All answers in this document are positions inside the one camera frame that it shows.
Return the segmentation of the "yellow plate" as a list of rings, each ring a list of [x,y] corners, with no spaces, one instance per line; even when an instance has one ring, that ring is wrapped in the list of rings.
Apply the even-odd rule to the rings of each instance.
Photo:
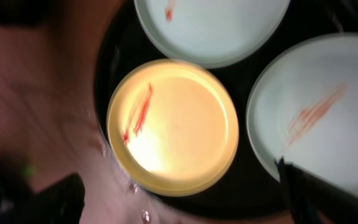
[[[106,131],[125,173],[169,197],[215,184],[239,142],[236,109],[221,82],[199,66],[169,59],[145,63],[119,82]]]

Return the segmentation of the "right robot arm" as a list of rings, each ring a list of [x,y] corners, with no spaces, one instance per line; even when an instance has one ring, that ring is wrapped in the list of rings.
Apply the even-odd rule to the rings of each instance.
[[[295,223],[358,223],[358,198],[287,164],[276,163],[282,194]],[[35,194],[0,166],[0,223],[78,223],[85,186],[73,173]]]

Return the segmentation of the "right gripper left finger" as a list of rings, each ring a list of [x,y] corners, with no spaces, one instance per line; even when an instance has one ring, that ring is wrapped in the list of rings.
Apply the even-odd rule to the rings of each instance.
[[[14,209],[18,224],[79,224],[85,206],[85,186],[79,174],[66,176]]]

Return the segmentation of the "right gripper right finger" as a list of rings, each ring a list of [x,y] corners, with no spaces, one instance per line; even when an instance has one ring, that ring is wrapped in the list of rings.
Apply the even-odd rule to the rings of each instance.
[[[358,223],[358,198],[280,159],[275,163],[282,195],[297,224]]]

